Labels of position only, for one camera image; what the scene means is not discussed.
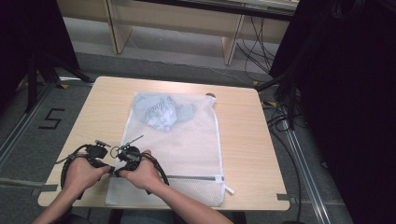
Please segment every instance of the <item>floor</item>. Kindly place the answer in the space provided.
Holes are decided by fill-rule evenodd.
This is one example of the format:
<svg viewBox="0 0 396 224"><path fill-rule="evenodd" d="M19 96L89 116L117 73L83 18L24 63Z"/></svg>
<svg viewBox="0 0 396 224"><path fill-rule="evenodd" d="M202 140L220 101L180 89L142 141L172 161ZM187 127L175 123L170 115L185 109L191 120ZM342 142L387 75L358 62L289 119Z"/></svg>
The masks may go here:
<svg viewBox="0 0 396 224"><path fill-rule="evenodd" d="M238 49L233 57L232 65L225 65L222 55L221 40L217 36L210 35L196 35L189 33L182 33L168 30L158 30L143 27L135 27L131 35L130 41L122 54L114 54L111 46L108 26L103 22L81 21L75 19L64 18L68 33L72 39L75 52L78 56L78 61L81 70L92 76L110 75L128 77L129 74L135 74L142 78L164 79L197 83L209 83L219 85L232 85L241 87L252 87L254 80L258 82L265 82L271 79L268 75L247 58ZM255 46L254 41L246 41L248 48ZM278 45L266 43L265 47L274 55ZM90 87L75 85L71 88L72 92L67 93L78 97L83 94L88 95ZM276 86L266 92L262 92L260 97L263 101L274 101L273 93ZM57 102L64 100L61 90L55 89L49 94L47 102L43 103L44 107L52 108L57 105ZM15 96L16 104L12 104L9 110L0 115L0 124L2 132L0 133L1 142L5 142L8 135L11 133L13 127L17 124L22 116L23 109L26 107L25 101L26 88L21 87L18 94ZM79 111L79 106L82 106L83 100L80 103L73 105L76 109L72 111ZM271 106L264 105L264 114L267 120L270 120L274 115L274 109ZM45 113L38 114L37 117L45 117ZM65 139L67 130L71 129L73 122L76 119L78 112L68 114L70 122L64 128L62 133L56 135L58 139ZM297 118L296 131L297 140L304 154L306 160L306 168L314 180L316 189L320 199L323 201L325 207L325 215L328 219L323 219L318 214L318 209L315 207L316 202L311 195L311 189L307 188L307 182L304 175L300 173L302 186L302 201L301 201L301 221L304 223L353 223L336 186L332 182L332 177L327 170L320 164L321 156L319 150L316 148L315 140L312 138L309 128L304 122L304 117ZM31 126L38 126L39 123L30 124ZM290 147L288 136L282 132L277 132L280 140ZM35 134L29 139L29 130L21 140L20 145L24 148L18 153L27 150L27 146L33 147L40 137ZM285 186L290 196L290 210L286 212L246 212L247 223L281 223L281 221L294 220L298 213L298 184L296 181L295 169L290 161L289 153L284 149L282 143L273 136L273 142L278 157L279 166L284 178ZM29 150L23 155L16 155L13 152L9 155L9 159L5 166L0 170L0 211L9 211L12 218L0 212L0 223L28 223L29 217L22 215L30 214L28 216L34 217L42 211L42 208L35 204L37 193L35 193L35 186L40 186L46 179L46 172L42 176L32 177L28 172L21 174L23 170L32 170L29 164L18 166L21 169L15 175L13 167L13 160L27 160L29 161ZM56 152L48 153L48 157L56 159ZM17 203L12 205L6 202L13 202L18 199ZM86 216L88 209L78 209L77 213ZM91 219L92 223L106 223L105 220L109 216L109 211L106 209L92 209Z"/></svg>

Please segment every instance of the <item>mesh laundry bag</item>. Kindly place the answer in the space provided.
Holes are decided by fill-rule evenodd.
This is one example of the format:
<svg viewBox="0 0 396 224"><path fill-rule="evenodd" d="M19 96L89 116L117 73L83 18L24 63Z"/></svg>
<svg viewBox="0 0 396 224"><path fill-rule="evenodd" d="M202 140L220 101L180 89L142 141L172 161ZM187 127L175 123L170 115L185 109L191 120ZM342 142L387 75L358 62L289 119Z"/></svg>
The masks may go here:
<svg viewBox="0 0 396 224"><path fill-rule="evenodd" d="M138 92L121 145L150 149L170 186L208 206L224 201L219 125L208 95ZM116 169L124 166L116 159ZM111 177L106 204L164 205L157 196L137 189L124 178Z"/></svg>

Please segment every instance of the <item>hand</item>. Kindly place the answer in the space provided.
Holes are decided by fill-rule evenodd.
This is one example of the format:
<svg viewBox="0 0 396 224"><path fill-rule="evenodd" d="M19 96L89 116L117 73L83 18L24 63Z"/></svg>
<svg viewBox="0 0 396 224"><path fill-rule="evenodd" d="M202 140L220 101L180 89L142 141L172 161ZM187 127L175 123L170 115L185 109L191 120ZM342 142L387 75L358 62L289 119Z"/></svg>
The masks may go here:
<svg viewBox="0 0 396 224"><path fill-rule="evenodd" d="M146 150L143 153L151 155L150 150ZM127 178L137 188L148 191L150 191L150 187L163 184L154 164L146 158L143 158L136 170L122 170L120 171L120 176Z"/></svg>
<svg viewBox="0 0 396 224"><path fill-rule="evenodd" d="M85 189L92 187L102 175L109 171L109 165L94 168L88 163L87 159L75 158L67 170L64 189L72 189L82 193Z"/></svg>

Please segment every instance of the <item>person's right hand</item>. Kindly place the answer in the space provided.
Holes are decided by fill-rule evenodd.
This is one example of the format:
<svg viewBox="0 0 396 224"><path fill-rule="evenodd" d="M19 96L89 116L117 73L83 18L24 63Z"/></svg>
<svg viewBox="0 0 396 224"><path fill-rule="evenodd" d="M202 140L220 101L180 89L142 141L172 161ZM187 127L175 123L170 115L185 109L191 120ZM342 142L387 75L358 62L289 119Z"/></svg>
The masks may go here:
<svg viewBox="0 0 396 224"><path fill-rule="evenodd" d="M146 150L143 153L151 155L150 150ZM146 158L143 158L136 170L122 170L120 171L120 176L127 178L137 188L148 191L155 185L163 184L154 164Z"/></svg>

